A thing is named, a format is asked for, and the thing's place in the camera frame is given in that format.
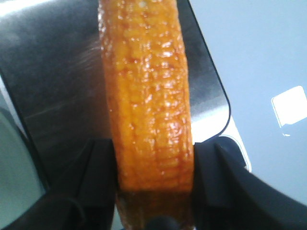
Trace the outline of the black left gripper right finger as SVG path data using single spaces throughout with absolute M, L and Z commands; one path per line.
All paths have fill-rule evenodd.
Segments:
M 240 156 L 240 150 L 216 139 L 195 143 L 196 229 L 305 230 L 307 207 L 250 173 Z

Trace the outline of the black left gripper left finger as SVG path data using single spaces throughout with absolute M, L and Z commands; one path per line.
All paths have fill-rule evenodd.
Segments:
M 109 230 L 117 188 L 110 139 L 89 140 L 77 160 L 7 230 Z

